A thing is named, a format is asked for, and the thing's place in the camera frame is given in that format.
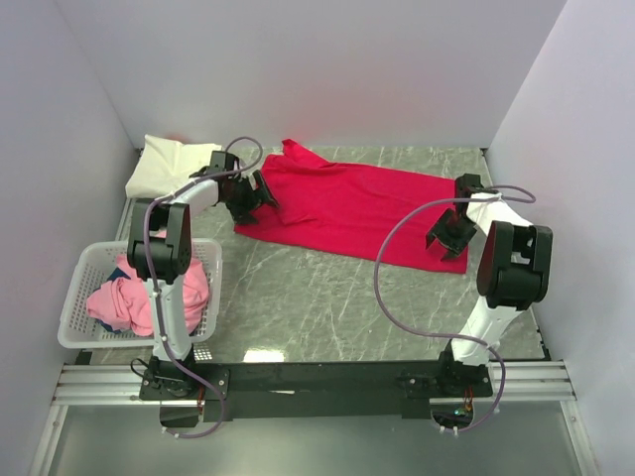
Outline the red t shirt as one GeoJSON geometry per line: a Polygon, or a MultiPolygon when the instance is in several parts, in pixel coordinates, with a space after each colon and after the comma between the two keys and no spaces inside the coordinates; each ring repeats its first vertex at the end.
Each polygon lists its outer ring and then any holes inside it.
{"type": "Polygon", "coordinates": [[[426,235],[454,192],[449,178],[371,165],[329,162],[287,139],[262,174],[278,200],[254,211],[256,223],[236,233],[427,272],[464,274],[466,253],[446,259],[426,235]]]}

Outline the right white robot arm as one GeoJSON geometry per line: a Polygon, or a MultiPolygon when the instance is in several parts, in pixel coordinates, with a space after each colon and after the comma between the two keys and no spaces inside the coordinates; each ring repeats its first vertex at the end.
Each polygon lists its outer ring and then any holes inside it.
{"type": "Polygon", "coordinates": [[[499,345],[509,324],[547,294],[554,232],[517,214],[497,188],[479,175],[454,181],[455,202],[426,235],[426,246],[444,248],[454,260],[477,231],[486,237],[477,269],[478,300],[460,331],[441,353],[436,384],[448,396],[486,384],[490,350],[499,345]]]}

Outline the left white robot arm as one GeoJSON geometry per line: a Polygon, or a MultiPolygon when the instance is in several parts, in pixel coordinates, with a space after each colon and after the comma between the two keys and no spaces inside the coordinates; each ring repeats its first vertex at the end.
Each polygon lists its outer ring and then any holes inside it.
{"type": "Polygon", "coordinates": [[[153,356],[142,377],[141,395],[187,398],[205,388],[195,370],[191,332],[187,330],[184,283],[192,260],[191,218],[222,203],[238,225],[255,224],[255,210],[274,208],[278,200],[263,173],[244,166],[228,151],[211,153],[209,165],[165,196],[135,204],[127,261],[149,298],[153,356]]]}

